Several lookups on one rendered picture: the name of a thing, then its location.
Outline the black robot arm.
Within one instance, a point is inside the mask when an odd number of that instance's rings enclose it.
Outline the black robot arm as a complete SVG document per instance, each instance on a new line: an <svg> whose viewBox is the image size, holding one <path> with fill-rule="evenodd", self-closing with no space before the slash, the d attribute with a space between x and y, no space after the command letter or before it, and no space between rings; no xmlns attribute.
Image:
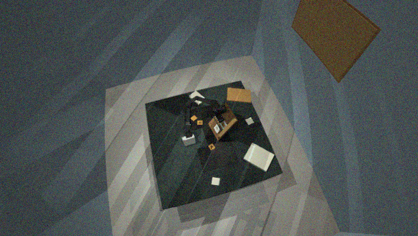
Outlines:
<svg viewBox="0 0 418 236"><path fill-rule="evenodd" d="M213 106L214 108L210 109L210 112L213 112L214 114L223 114L224 112L226 112L226 107L225 105L220 106L218 104L218 102L216 100L212 100L212 99L206 99L206 98L202 98L199 96L195 96L192 99L188 99L186 100L186 107L187 107L187 112L186 112L186 125L185 125L185 129L184 129L184 133L187 138L192 137L192 132L190 131L191 127L192 127L192 123L190 122L190 115L191 115L191 106L193 104L194 101L201 101L204 103L207 103L211 106Z"/></svg>

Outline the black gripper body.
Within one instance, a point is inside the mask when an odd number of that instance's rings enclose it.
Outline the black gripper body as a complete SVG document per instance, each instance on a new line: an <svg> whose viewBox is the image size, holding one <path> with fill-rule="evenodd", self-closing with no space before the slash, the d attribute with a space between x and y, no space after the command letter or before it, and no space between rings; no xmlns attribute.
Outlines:
<svg viewBox="0 0 418 236"><path fill-rule="evenodd" d="M219 113L220 113L220 112L219 112ZM218 117L218 119L217 119L217 120L218 120L218 122L219 122L219 123L221 123L222 121L224 121L224 118L223 118L223 117L221 117L221 115L220 115L219 113L218 113L218 114L214 114L214 115L215 115L216 117Z"/></svg>

